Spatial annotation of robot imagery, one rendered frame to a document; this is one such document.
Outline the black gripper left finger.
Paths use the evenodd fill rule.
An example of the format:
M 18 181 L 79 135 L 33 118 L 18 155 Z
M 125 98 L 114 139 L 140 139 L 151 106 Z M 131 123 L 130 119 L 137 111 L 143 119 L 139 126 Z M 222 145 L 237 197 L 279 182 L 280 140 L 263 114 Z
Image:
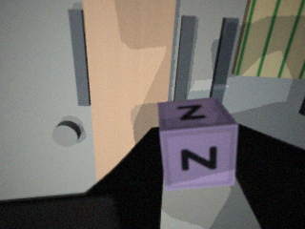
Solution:
M 152 127 L 85 193 L 0 200 L 0 229 L 160 229 L 163 175 Z

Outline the purple cube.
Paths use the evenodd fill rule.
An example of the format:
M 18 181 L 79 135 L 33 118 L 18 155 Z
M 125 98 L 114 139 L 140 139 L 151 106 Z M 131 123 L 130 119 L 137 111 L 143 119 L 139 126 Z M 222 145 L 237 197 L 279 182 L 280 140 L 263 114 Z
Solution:
M 234 185 L 238 124 L 219 99 L 157 107 L 166 191 Z

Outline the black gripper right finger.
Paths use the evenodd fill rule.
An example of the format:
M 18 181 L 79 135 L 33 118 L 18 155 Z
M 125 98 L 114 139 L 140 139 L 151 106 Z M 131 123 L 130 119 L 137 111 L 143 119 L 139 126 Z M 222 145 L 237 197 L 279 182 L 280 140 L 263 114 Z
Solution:
M 305 149 L 238 124 L 234 176 L 261 229 L 305 229 Z

